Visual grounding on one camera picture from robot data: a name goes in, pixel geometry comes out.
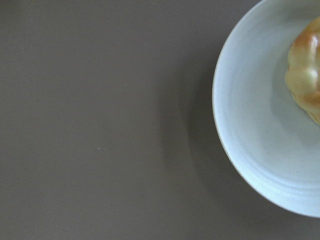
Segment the bowl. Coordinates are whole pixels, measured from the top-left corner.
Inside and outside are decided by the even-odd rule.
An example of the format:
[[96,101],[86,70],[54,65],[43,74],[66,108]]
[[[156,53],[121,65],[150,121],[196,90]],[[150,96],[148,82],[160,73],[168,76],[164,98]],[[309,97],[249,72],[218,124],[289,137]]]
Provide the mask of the bowl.
[[318,0],[264,0],[235,26],[220,53],[212,105],[220,141],[239,174],[289,211],[320,217],[320,125],[285,83],[288,51]]

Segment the white plate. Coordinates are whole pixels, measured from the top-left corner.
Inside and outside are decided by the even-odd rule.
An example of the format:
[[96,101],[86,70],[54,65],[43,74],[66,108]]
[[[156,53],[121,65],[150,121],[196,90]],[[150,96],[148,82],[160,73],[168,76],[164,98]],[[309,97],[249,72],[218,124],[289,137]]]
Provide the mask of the white plate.
[[287,54],[319,0],[264,0],[236,25],[213,81],[215,124],[242,177],[271,202],[320,217],[320,126],[285,84]]

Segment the bread roll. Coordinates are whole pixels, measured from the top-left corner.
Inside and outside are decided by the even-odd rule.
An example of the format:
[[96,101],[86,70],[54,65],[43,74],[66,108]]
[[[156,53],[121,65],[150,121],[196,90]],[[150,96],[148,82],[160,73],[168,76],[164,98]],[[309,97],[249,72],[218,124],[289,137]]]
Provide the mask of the bread roll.
[[296,38],[288,53],[285,83],[295,100],[320,124],[320,17]]

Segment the tabletop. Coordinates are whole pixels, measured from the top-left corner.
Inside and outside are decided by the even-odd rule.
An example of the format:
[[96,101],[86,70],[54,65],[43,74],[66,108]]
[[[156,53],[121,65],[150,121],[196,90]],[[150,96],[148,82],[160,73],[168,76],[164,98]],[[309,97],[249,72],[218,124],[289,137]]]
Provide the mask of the tabletop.
[[258,0],[0,3],[0,239],[307,240],[219,141],[212,82]]

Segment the golden brown bun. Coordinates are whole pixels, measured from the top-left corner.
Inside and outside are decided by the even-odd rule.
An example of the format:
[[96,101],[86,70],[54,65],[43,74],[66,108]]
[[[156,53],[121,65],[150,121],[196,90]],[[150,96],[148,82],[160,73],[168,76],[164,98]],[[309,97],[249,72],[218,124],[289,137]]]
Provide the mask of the golden brown bun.
[[296,38],[288,54],[285,82],[295,102],[320,124],[320,17]]

